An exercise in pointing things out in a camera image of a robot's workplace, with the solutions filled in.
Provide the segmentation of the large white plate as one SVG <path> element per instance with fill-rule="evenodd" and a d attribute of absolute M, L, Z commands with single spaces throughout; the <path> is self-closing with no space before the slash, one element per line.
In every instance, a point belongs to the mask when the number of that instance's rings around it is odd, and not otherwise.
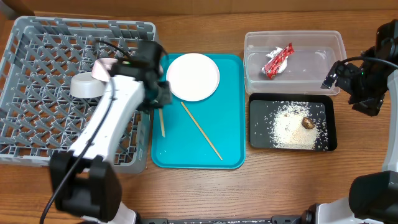
<path fill-rule="evenodd" d="M 216 91 L 220 83 L 220 71 L 208 56 L 189 53 L 177 57 L 169 65 L 166 80 L 177 98 L 201 101 Z"/>

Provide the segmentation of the wooden chopstick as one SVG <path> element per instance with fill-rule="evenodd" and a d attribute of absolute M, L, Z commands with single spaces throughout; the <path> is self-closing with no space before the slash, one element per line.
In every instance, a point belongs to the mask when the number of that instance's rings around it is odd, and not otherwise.
<path fill-rule="evenodd" d="M 162 134 L 162 137 L 165 138 L 164 116 L 163 116 L 162 109 L 159 109 L 159 120 L 160 120 L 161 134 Z"/>
<path fill-rule="evenodd" d="M 186 111 L 186 113 L 189 115 L 189 117 L 191 118 L 191 120 L 194 122 L 195 126 L 198 128 L 198 130 L 201 132 L 201 134 L 203 135 L 203 137 L 206 139 L 206 141 L 208 142 L 208 144 L 210 145 L 210 147 L 212 148 L 212 150 L 215 152 L 215 154 L 218 156 L 218 158 L 222 161 L 223 158 L 221 156 L 221 154 L 218 152 L 218 150 L 216 149 L 216 147 L 214 146 L 214 144 L 211 142 L 211 140 L 209 139 L 209 137 L 206 135 L 206 133 L 204 132 L 204 130 L 201 128 L 201 126 L 199 125 L 199 123 L 196 121 L 196 119 L 194 118 L 194 116 L 191 114 L 190 110 L 187 108 L 187 106 L 185 105 L 184 102 L 180 102 L 181 106 L 184 108 L 184 110 Z"/>

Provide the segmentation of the pink small bowl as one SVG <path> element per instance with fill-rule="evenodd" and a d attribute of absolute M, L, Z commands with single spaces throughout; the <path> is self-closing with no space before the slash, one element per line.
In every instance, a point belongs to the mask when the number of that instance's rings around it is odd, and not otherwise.
<path fill-rule="evenodd" d="M 102 82 L 108 82 L 110 79 L 109 71 L 114 63 L 118 60 L 115 58 L 99 58 L 94 62 L 91 76 Z"/>

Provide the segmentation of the brown food chunk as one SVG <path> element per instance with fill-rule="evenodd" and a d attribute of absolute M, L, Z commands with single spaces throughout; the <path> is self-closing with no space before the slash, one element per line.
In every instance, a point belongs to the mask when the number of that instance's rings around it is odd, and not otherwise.
<path fill-rule="evenodd" d="M 302 126 L 305 129 L 313 129 L 315 127 L 315 124 L 313 123 L 313 121 L 308 118 L 308 117 L 303 117 L 302 119 Z"/>

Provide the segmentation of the red snack wrapper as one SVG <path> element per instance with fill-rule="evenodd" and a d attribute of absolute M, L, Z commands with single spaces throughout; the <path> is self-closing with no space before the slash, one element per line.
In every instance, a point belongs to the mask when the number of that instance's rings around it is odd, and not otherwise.
<path fill-rule="evenodd" d="M 283 61 L 288 58 L 289 55 L 294 53 L 292 43 L 289 43 L 286 47 L 282 48 L 282 51 L 277 54 L 272 60 L 269 60 L 262 68 L 261 72 L 264 73 L 269 79 L 273 79 L 278 73 L 280 66 Z"/>

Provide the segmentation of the grey bowl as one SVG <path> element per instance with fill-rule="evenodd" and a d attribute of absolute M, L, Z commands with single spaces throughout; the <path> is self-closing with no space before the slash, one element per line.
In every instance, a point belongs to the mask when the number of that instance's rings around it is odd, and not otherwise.
<path fill-rule="evenodd" d="M 103 95 L 105 82 L 92 77 L 91 72 L 72 76 L 70 94 L 75 98 L 96 98 Z"/>

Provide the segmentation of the pile of rice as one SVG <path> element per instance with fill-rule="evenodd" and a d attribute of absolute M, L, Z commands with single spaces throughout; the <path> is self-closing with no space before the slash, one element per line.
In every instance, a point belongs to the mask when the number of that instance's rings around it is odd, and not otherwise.
<path fill-rule="evenodd" d="M 252 147 L 327 151 L 328 131 L 323 103 L 253 100 L 249 107 Z M 303 117 L 315 127 L 305 129 Z"/>

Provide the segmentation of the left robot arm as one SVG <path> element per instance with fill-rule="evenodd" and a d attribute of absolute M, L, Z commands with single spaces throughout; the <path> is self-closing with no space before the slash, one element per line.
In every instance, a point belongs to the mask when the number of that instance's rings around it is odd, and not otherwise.
<path fill-rule="evenodd" d="M 86 128 L 67 152 L 49 162 L 53 194 L 49 208 L 85 219 L 87 223 L 136 223 L 137 213 L 122 202 L 122 187 L 113 168 L 115 152 L 136 111 L 150 112 L 171 102 L 168 82 L 161 81 L 159 60 L 95 61 L 90 75 L 72 79 L 72 95 L 100 97 Z"/>

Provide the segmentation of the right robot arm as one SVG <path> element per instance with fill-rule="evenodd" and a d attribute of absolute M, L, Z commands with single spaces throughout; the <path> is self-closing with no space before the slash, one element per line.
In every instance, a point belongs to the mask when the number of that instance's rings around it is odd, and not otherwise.
<path fill-rule="evenodd" d="M 381 25 L 376 43 L 357 57 L 336 61 L 322 88 L 337 86 L 349 94 L 352 109 L 379 114 L 390 98 L 389 132 L 381 170 L 354 179 L 347 197 L 314 204 L 299 223 L 397 223 L 397 20 Z"/>

